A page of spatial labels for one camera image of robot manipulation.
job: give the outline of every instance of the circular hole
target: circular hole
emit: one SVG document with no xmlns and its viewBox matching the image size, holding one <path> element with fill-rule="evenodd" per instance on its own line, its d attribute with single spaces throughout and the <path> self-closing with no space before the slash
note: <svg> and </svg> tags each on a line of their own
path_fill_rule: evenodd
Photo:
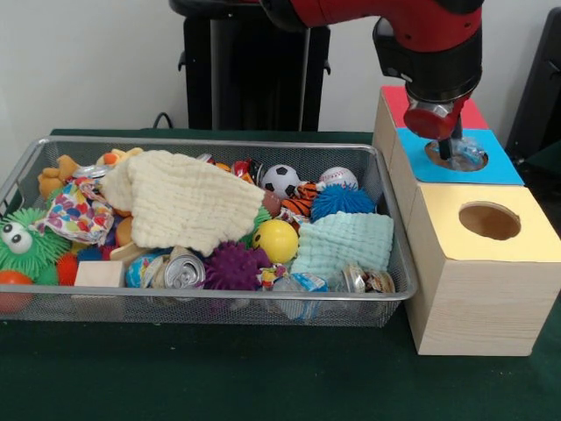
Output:
<svg viewBox="0 0 561 421">
<path fill-rule="evenodd" d="M 433 142 L 429 142 L 424 147 L 424 152 L 427 154 L 429 159 L 436 165 L 442 168 L 451 169 L 453 171 L 461 171 L 463 173 L 472 173 L 474 171 L 479 171 L 486 167 L 489 162 L 489 157 L 485 153 L 483 155 L 483 160 L 478 165 L 474 165 L 465 156 L 453 155 L 451 159 L 445 161 L 440 158 L 440 154 L 437 149 L 433 147 Z"/>
<path fill-rule="evenodd" d="M 471 232 L 490 239 L 512 239 L 521 229 L 518 216 L 491 202 L 465 204 L 459 212 L 459 221 Z"/>
</svg>

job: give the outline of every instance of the shape sorter box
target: shape sorter box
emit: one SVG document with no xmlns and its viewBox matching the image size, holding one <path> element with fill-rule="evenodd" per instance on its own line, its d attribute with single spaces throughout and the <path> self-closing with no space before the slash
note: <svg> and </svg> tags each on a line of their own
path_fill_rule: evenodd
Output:
<svg viewBox="0 0 561 421">
<path fill-rule="evenodd" d="M 389 168 L 419 275 L 406 303 L 417 351 L 528 355 L 561 288 L 561 242 L 473 101 L 464 135 L 488 155 L 480 171 L 432 162 L 402 119 L 403 88 L 380 94 L 373 144 Z"/>
</svg>

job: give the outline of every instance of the yellow stuffed toy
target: yellow stuffed toy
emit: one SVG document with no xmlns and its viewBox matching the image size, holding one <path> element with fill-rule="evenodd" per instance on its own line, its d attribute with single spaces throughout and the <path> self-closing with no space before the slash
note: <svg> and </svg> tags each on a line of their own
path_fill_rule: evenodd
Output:
<svg viewBox="0 0 561 421">
<path fill-rule="evenodd" d="M 99 160 L 97 160 L 96 164 L 116 166 L 121 162 L 125 162 L 132 156 L 136 156 L 139 153 L 143 153 L 143 152 L 144 150 L 140 147 L 134 147 L 133 149 L 127 152 L 121 151 L 120 149 L 113 149 L 111 150 L 111 152 L 104 153 L 102 157 Z"/>
<path fill-rule="evenodd" d="M 46 200 L 56 189 L 61 189 L 66 181 L 80 166 L 68 155 L 62 155 L 57 162 L 58 168 L 45 168 L 37 177 L 39 181 L 39 193 Z"/>
</svg>

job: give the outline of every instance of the wire mesh basket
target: wire mesh basket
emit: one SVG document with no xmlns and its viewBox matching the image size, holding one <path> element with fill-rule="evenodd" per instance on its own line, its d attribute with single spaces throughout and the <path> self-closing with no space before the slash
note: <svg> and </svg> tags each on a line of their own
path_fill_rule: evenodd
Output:
<svg viewBox="0 0 561 421">
<path fill-rule="evenodd" d="M 415 294 L 417 279 L 401 216 L 387 169 L 377 150 L 364 145 L 268 143 L 229 140 L 117 139 L 50 137 L 31 145 L 0 189 L 0 212 L 41 207 L 37 176 L 68 154 L 89 165 L 112 148 L 164 149 L 197 156 L 211 153 L 217 161 L 252 157 L 265 168 L 283 163 L 303 180 L 317 180 L 330 167 L 349 168 L 378 212 L 394 219 L 394 241 L 388 272 L 393 294 L 222 291 L 204 289 L 127 289 L 0 285 L 0 318 L 4 320 L 109 321 L 237 325 L 383 326 L 401 301 Z M 2 313 L 25 303 L 21 311 Z M 290 314 L 311 315 L 293 319 Z"/>
</svg>

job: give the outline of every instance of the toy pile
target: toy pile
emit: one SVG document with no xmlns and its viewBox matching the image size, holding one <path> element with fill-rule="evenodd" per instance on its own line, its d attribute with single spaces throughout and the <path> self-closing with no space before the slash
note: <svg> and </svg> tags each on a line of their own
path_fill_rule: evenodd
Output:
<svg viewBox="0 0 561 421">
<path fill-rule="evenodd" d="M 58 164 L 38 179 L 45 209 L 0 221 L 0 283 L 395 292 L 393 220 L 347 168 L 301 181 L 288 165 L 137 147 Z M 279 303 L 289 318 L 316 312 Z"/>
</svg>

